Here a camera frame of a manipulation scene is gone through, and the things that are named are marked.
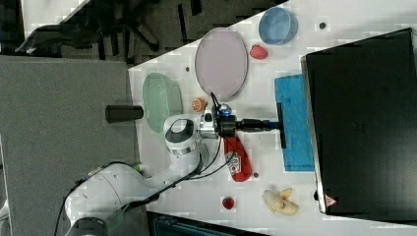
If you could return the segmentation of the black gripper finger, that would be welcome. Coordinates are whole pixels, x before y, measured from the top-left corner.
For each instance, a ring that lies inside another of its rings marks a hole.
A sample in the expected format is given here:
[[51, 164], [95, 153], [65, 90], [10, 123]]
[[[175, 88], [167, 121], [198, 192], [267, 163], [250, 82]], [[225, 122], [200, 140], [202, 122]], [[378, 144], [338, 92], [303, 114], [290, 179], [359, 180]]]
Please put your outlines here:
[[269, 120], [264, 120], [263, 124], [264, 124], [265, 129], [278, 129], [279, 128], [278, 122], [271, 122]]
[[264, 127], [264, 128], [262, 128], [262, 130], [264, 131], [264, 132], [269, 132], [269, 131], [273, 131], [273, 130], [279, 130], [279, 128], [274, 128], [274, 127]]

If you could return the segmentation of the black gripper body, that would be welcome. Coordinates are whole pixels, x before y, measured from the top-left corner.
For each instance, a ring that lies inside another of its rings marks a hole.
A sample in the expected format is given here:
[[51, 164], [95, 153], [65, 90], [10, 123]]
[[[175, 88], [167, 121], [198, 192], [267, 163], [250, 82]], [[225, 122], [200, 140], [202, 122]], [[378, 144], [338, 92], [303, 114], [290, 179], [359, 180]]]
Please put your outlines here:
[[223, 138], [234, 138], [238, 131], [255, 133], [263, 129], [263, 122], [256, 119], [238, 120], [235, 115], [230, 113], [230, 109], [222, 109], [219, 105], [214, 105], [211, 109], [214, 130]]

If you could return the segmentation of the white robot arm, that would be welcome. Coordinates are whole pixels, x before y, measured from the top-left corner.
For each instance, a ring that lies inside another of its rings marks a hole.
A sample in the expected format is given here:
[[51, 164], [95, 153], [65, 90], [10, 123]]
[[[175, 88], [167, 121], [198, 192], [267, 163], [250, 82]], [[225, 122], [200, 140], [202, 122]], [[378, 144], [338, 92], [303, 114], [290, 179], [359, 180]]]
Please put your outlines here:
[[196, 178], [213, 161], [205, 140], [234, 137], [239, 131], [258, 133], [281, 128], [280, 121], [239, 120], [226, 104], [215, 105], [200, 115], [170, 116], [162, 132], [169, 166], [150, 175], [146, 164], [110, 162], [90, 172], [63, 204], [70, 221], [65, 236], [107, 236], [112, 231], [111, 221], [121, 212], [154, 202], [161, 193]]

